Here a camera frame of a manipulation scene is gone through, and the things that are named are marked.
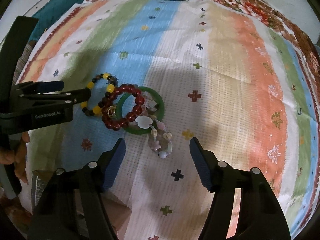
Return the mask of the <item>person's left hand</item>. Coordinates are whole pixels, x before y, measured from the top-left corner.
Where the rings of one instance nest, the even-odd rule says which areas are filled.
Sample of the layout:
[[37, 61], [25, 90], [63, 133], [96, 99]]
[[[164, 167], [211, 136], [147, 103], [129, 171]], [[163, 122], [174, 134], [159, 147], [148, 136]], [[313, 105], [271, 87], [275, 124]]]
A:
[[20, 138], [20, 144], [16, 151], [4, 151], [1, 150], [1, 164], [10, 165], [14, 164], [15, 176], [28, 184], [26, 173], [26, 155], [27, 155], [27, 143], [30, 142], [28, 132], [23, 132]]

